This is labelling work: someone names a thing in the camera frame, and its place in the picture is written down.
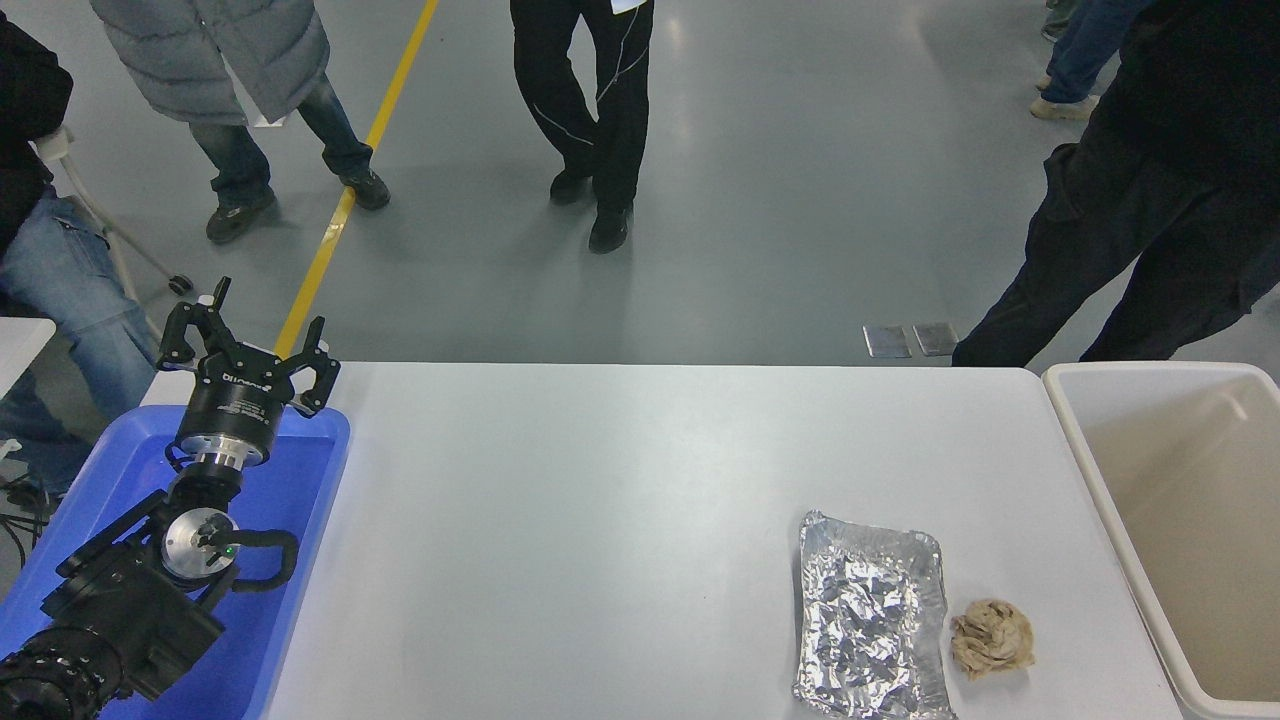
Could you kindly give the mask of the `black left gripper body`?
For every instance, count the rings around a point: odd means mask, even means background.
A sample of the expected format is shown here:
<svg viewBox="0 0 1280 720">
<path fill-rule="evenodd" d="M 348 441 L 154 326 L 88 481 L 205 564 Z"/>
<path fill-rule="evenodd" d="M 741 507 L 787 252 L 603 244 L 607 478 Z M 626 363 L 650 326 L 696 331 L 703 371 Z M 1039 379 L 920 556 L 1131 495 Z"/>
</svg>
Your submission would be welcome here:
<svg viewBox="0 0 1280 720">
<path fill-rule="evenodd" d="M 294 397 L 276 357 L 261 348 L 225 348 L 198 361 L 196 383 L 178 429 L 178 445 L 196 451 L 216 436 L 253 451 L 273 448 L 282 415 Z"/>
</svg>

